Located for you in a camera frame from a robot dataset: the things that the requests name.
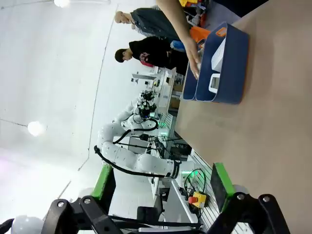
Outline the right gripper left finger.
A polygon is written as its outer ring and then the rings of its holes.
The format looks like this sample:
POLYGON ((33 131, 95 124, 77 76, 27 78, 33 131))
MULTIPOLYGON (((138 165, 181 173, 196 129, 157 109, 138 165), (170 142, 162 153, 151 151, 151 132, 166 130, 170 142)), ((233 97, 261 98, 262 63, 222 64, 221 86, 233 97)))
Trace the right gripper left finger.
POLYGON ((92 230, 96 234, 122 233, 108 215, 115 188, 113 168, 106 164, 90 195, 75 202, 57 199, 51 203, 41 233, 77 234, 81 230, 92 230))

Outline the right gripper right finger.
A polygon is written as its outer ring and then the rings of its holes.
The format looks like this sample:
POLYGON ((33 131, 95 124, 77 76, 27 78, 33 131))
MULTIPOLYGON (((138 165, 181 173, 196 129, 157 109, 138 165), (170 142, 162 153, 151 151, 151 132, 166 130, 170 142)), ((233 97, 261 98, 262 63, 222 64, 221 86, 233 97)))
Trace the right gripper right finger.
POLYGON ((208 234, 230 234, 238 223, 247 223, 254 234, 290 233, 276 198, 271 194, 253 198, 236 191, 223 163, 213 164, 210 184, 219 216, 208 234))

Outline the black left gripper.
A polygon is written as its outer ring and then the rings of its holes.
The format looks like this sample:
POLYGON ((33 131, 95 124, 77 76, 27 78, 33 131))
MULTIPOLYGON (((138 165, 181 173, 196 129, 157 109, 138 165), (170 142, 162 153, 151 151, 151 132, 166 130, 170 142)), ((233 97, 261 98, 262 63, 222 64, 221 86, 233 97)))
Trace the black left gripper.
POLYGON ((150 113, 154 113, 156 110, 156 104, 139 104, 137 105, 136 114, 141 117, 142 120, 146 120, 150 117, 150 113))

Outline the person's right hand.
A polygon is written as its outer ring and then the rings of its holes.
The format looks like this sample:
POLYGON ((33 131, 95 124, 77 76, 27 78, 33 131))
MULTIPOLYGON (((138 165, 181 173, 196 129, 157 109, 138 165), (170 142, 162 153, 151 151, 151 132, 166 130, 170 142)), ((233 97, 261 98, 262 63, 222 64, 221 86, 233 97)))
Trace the person's right hand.
POLYGON ((197 65, 200 63, 200 59, 197 53, 197 44, 192 39, 192 37, 186 37, 186 39, 183 41, 186 54, 189 60, 190 69, 195 77, 195 79, 199 78, 199 69, 197 65))

